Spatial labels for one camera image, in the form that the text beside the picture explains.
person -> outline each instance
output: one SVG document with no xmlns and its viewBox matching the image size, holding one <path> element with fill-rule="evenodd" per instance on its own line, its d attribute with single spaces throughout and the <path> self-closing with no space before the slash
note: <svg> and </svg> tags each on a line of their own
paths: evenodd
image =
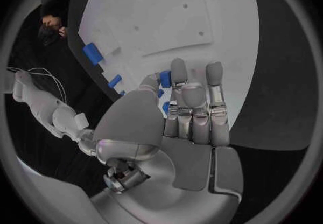
<svg viewBox="0 0 323 224">
<path fill-rule="evenodd" d="M 45 46 L 67 37 L 68 6 L 69 0 L 42 0 L 38 39 Z"/>
</svg>

black hair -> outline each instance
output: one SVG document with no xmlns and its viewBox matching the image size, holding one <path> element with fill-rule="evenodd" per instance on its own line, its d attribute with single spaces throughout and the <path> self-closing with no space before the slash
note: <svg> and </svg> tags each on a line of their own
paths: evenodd
<svg viewBox="0 0 323 224">
<path fill-rule="evenodd" d="M 42 24 L 40 26 L 38 31 L 38 39 L 44 44 L 44 46 L 56 42 L 59 38 L 59 31 L 50 26 L 46 26 L 46 24 Z"/>
</svg>

black background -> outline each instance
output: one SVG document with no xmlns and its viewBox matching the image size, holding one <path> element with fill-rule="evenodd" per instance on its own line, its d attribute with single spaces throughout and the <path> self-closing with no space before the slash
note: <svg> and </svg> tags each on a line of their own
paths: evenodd
<svg viewBox="0 0 323 224">
<path fill-rule="evenodd" d="M 4 19 L 5 14 L 9 11 L 9 5 L 14 0 L 1 0 L 0 18 Z M 316 6 L 317 11 L 323 16 L 323 8 L 320 0 L 312 0 Z M 39 223 L 35 216 L 26 208 L 24 203 L 20 200 L 11 184 L 8 182 L 3 171 L 0 172 L 1 179 L 1 195 L 2 195 L 2 220 L 5 223 Z M 321 170 L 315 180 L 310 191 L 306 194 L 304 199 L 298 207 L 291 213 L 290 216 L 283 223 L 298 223 L 299 221 L 320 222 L 321 216 L 320 199 L 322 195 L 323 171 Z"/>
</svg>

blue object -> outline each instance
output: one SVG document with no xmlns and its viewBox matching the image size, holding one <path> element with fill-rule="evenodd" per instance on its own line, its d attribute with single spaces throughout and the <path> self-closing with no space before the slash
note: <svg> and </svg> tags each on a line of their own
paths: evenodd
<svg viewBox="0 0 323 224">
<path fill-rule="evenodd" d="M 161 72 L 160 81 L 163 88 L 170 88 L 172 86 L 171 71 Z"/>
<path fill-rule="evenodd" d="M 158 98 L 161 98 L 164 95 L 164 91 L 162 89 L 158 90 Z"/>
<path fill-rule="evenodd" d="M 97 65 L 97 63 L 103 59 L 101 53 L 93 43 L 90 43 L 83 47 L 83 51 L 93 65 Z"/>
<path fill-rule="evenodd" d="M 167 114 L 168 113 L 168 108 L 170 106 L 170 103 L 169 102 L 165 102 L 163 104 L 163 111 Z"/>
<path fill-rule="evenodd" d="M 109 83 L 108 83 L 108 86 L 109 88 L 114 88 L 115 85 L 118 84 L 118 82 L 120 82 L 122 80 L 121 76 L 118 74 L 116 75 L 113 80 L 111 80 Z"/>
</svg>

blue block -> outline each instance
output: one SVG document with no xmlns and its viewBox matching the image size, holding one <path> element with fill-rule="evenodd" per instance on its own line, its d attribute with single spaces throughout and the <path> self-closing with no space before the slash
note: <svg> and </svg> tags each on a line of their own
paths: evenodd
<svg viewBox="0 0 323 224">
<path fill-rule="evenodd" d="M 165 102 L 163 104 L 163 111 L 167 114 L 168 113 L 168 108 L 170 106 L 170 103 L 169 102 Z"/>
<path fill-rule="evenodd" d="M 118 74 L 116 75 L 109 83 L 108 86 L 109 88 L 114 88 L 115 85 L 118 84 L 122 80 L 121 76 Z"/>
<path fill-rule="evenodd" d="M 164 95 L 164 91 L 162 89 L 158 90 L 158 98 L 161 98 Z"/>
<path fill-rule="evenodd" d="M 83 51 L 93 65 L 97 65 L 97 63 L 103 59 L 101 53 L 93 43 L 90 43 L 83 47 Z"/>
<path fill-rule="evenodd" d="M 161 72 L 160 81 L 163 88 L 170 88 L 172 86 L 171 71 Z"/>
</svg>

